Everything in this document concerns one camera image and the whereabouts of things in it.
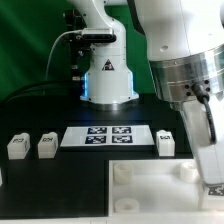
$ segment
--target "printed marker sheet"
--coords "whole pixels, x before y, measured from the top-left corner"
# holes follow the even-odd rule
[[[154,145],[148,125],[68,127],[62,147]]]

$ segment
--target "green wall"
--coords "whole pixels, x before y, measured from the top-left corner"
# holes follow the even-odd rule
[[[0,100],[22,86],[44,81],[52,44],[66,31],[62,14],[71,8],[66,0],[1,0]],[[127,29],[127,60],[135,74],[135,90],[154,92],[146,41],[133,30],[128,7],[113,6],[106,10]],[[69,57],[68,47],[59,43],[50,66],[50,80],[70,77]]]

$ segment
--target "blue light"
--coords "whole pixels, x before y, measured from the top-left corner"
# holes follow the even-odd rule
[[[84,75],[84,86],[83,86],[83,94],[82,94],[82,96],[84,97],[84,98],[87,98],[87,91],[88,91],[88,74],[87,73],[85,73],[85,75]]]
[[[132,94],[132,96],[134,96],[136,94],[136,92],[134,91],[134,77],[133,77],[133,73],[131,73],[131,94]]]

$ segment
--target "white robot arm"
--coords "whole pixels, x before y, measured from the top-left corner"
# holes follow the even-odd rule
[[[219,0],[128,0],[158,98],[181,112],[205,185],[224,183],[224,30]],[[205,108],[197,98],[207,98]]]
[[[133,90],[133,74],[126,64],[126,30],[119,21],[109,17],[106,5],[124,4],[124,0],[69,0],[81,13],[88,29],[111,29],[114,43],[91,45],[90,69],[85,75],[85,91],[81,100],[99,109],[120,109],[137,99]]]
[[[136,29],[146,35],[157,96],[180,111],[207,186],[224,183],[224,30],[220,20],[220,3],[224,1],[220,1],[127,0]],[[117,36],[113,44],[92,46],[83,99],[121,104],[137,98],[126,66],[125,29],[104,10],[105,5],[127,2],[70,2],[81,12],[88,28],[112,28]],[[116,73],[102,69],[108,59]]]

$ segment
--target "black table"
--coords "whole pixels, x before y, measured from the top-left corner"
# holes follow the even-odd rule
[[[169,130],[175,158],[192,158],[180,114],[154,94],[121,111],[90,109],[69,96],[15,98],[0,108],[0,219],[107,216],[109,160],[166,159],[155,146],[59,147],[54,159],[38,159],[42,134],[56,132],[60,144],[68,126],[101,125],[149,125],[154,139]],[[7,144],[23,132],[31,148],[24,160],[9,161]]]

